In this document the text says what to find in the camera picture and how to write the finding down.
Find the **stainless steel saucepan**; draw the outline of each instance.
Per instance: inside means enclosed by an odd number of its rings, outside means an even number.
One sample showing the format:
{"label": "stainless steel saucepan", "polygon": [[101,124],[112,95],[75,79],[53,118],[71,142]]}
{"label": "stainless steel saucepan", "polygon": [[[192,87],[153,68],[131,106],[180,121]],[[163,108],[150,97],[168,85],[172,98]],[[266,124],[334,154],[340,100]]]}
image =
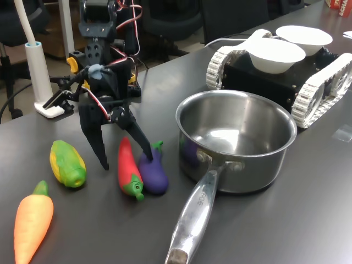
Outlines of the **stainless steel saucepan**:
{"label": "stainless steel saucepan", "polygon": [[198,181],[178,219],[166,264],[189,264],[207,226],[216,190],[250,193],[278,175],[297,135],[291,115],[251,93],[197,93],[176,111],[180,166]]}

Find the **orange carrot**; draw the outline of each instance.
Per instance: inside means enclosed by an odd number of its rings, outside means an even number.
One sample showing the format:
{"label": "orange carrot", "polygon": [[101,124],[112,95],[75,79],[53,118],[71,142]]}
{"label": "orange carrot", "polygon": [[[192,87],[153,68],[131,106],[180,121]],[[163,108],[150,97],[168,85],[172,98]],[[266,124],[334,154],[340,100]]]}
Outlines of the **orange carrot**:
{"label": "orange carrot", "polygon": [[33,194],[22,200],[15,221],[16,264],[28,264],[48,231],[54,205],[48,184],[42,180]]}

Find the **toy vegetable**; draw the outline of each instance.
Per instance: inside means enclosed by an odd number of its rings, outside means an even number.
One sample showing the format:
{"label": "toy vegetable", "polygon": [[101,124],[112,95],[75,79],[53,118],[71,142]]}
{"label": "toy vegetable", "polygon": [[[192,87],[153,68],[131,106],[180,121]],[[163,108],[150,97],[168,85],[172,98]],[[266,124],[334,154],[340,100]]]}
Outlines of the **toy vegetable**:
{"label": "toy vegetable", "polygon": [[49,228],[54,205],[48,195],[48,184],[42,180],[33,194],[22,200],[15,220],[16,264],[28,264]]}
{"label": "toy vegetable", "polygon": [[130,141],[127,137],[121,140],[117,157],[117,174],[121,190],[138,201],[144,199],[142,192],[143,181],[133,158]]}
{"label": "toy vegetable", "polygon": [[152,144],[152,161],[142,153],[138,162],[138,170],[141,174],[144,187],[153,194],[164,194],[169,186],[169,180],[161,166],[162,144],[163,141]]}
{"label": "toy vegetable", "polygon": [[76,188],[86,180],[86,166],[77,150],[62,140],[54,141],[50,165],[56,179],[66,187]]}

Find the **white bowl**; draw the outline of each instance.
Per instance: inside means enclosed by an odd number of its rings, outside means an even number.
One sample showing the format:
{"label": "white bowl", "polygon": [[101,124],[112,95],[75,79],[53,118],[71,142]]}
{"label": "white bowl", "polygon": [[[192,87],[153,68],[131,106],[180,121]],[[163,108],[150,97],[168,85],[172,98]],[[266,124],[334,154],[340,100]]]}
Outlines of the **white bowl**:
{"label": "white bowl", "polygon": [[314,55],[332,42],[332,36],[326,32],[306,26],[282,26],[276,30],[276,34],[300,46],[307,56]]}
{"label": "white bowl", "polygon": [[247,45],[254,67],[265,73],[284,73],[306,57],[296,44],[274,38],[260,38]]}

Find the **chair backrest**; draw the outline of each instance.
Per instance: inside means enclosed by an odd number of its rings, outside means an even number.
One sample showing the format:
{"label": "chair backrest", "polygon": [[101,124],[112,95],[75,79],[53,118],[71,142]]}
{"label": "chair backrest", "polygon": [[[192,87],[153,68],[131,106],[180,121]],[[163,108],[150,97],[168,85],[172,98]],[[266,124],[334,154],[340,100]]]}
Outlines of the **chair backrest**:
{"label": "chair backrest", "polygon": [[143,28],[148,33],[176,41],[202,27],[199,0],[141,0],[140,3]]}
{"label": "chair backrest", "polygon": [[[27,43],[13,0],[1,0],[0,43],[18,46]],[[49,23],[48,14],[42,0],[23,0],[29,23],[34,33],[41,32]]]}
{"label": "chair backrest", "polygon": [[201,0],[205,44],[269,21],[267,0]]}
{"label": "chair backrest", "polygon": [[304,7],[304,0],[269,0],[269,17],[275,19]]}

